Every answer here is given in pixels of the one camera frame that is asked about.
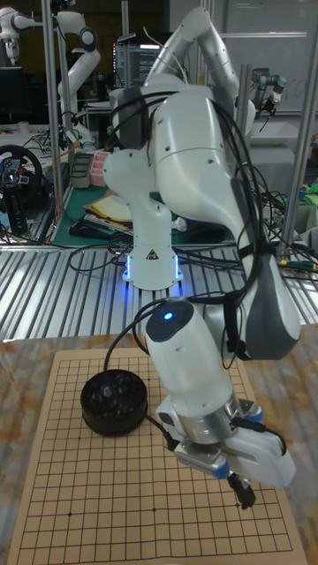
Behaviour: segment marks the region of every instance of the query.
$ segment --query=grid line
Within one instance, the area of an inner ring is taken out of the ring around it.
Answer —
[[[127,354],[110,367],[145,380],[153,414],[166,391],[149,358]],[[59,363],[18,565],[292,554],[274,489],[255,484],[257,502],[242,511],[226,481],[182,465],[148,421],[115,439],[87,428],[80,391],[101,370],[101,358]],[[230,376],[246,397],[236,363]]]

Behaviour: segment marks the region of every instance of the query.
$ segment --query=racing wheel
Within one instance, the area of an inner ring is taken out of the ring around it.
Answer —
[[[40,188],[41,179],[42,166],[32,151],[20,145],[0,146],[0,192],[6,183],[18,185],[23,207],[27,208]]]

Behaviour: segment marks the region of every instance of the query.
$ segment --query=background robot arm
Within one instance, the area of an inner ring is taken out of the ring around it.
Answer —
[[[256,119],[261,116],[263,111],[271,116],[275,114],[277,105],[282,101],[282,93],[287,84],[284,77],[274,74],[272,69],[253,69],[252,81],[257,85],[253,104],[256,108]],[[264,101],[268,87],[273,87],[269,92],[268,98]]]
[[[9,7],[0,10],[0,25],[2,28],[0,40],[4,41],[7,56],[11,59],[11,63],[15,65],[19,61],[19,35],[42,27],[42,18],[26,16]],[[59,32],[63,35],[77,34],[80,45],[84,49],[84,53],[68,72],[71,111],[76,115],[78,112],[77,92],[101,59],[101,55],[96,49],[97,34],[91,27],[86,26],[84,16],[77,12],[59,12],[56,16],[53,16],[53,27],[56,30],[59,29]],[[61,113],[63,115],[64,100],[61,83],[57,90],[61,98]],[[84,128],[81,124],[78,124],[76,129],[79,131],[79,135],[85,136],[86,139],[91,138],[87,128]]]

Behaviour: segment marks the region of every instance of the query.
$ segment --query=table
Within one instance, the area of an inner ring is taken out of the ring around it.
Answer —
[[[114,336],[0,343],[0,565],[6,563],[28,459],[55,352],[104,349]],[[250,362],[256,400],[287,440],[297,475],[287,489],[309,565],[318,562],[318,325],[304,326],[284,360]],[[121,347],[134,347],[126,336]]]

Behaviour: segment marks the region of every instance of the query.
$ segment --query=pole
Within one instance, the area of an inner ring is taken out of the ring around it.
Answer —
[[[42,22],[43,22],[43,37],[44,37],[44,54],[45,54],[45,69],[48,90],[48,103],[49,103],[49,134],[52,148],[52,165],[53,165],[53,179],[54,179],[54,194],[56,201],[56,214],[57,214],[57,200],[60,202],[60,215],[63,215],[63,185],[61,164],[57,160],[59,156],[58,146],[58,115],[57,115],[57,78],[56,78],[56,64],[54,55],[54,36],[53,36],[53,18],[50,11],[50,0],[41,0],[42,2]]]
[[[121,3],[122,9],[122,26],[123,35],[129,34],[129,15],[128,15],[128,2],[123,0]],[[130,71],[130,57],[129,57],[129,44],[124,44],[124,71],[125,71],[125,88],[131,85],[131,71]]]
[[[66,44],[62,37],[62,31],[64,33],[64,29],[57,29],[57,44],[58,44],[58,55],[59,55],[59,62],[60,62],[60,69],[61,69],[61,81],[62,81],[62,97],[63,97],[63,116],[62,116],[62,123],[65,124],[67,129],[72,132],[72,108],[71,108],[71,96],[70,96],[70,85],[68,80],[68,68],[67,68],[67,61],[66,61]],[[71,143],[67,140],[67,145],[70,147]],[[74,153],[69,154],[69,163],[70,168],[72,170],[72,165],[74,163]]]
[[[307,155],[311,131],[314,123],[314,115],[318,103],[318,20],[315,28],[314,41],[308,67],[308,77],[306,83],[305,98],[301,112],[299,136],[295,152],[295,159],[292,171],[292,183],[289,193],[282,239],[290,245],[293,239],[293,232],[296,224],[296,215],[299,203],[299,188],[301,187],[307,165]],[[285,243],[280,242],[279,253],[283,253]]]
[[[200,7],[204,8],[205,10],[208,11],[212,24],[214,21],[214,10],[215,10],[215,0],[200,0]],[[204,84],[207,85],[208,84],[208,67],[204,64],[204,59],[203,56],[201,54],[201,49],[198,46],[198,53],[197,53],[197,77],[196,77],[196,81],[197,84],[199,82],[199,78],[201,76],[201,70],[203,69],[203,65],[204,65]]]
[[[243,137],[246,136],[246,118],[249,100],[249,91],[251,86],[252,65],[242,64],[239,76],[239,89],[238,89],[238,111],[236,115],[236,123],[240,129]],[[237,136],[236,142],[238,144],[239,153],[242,155],[242,147]]]

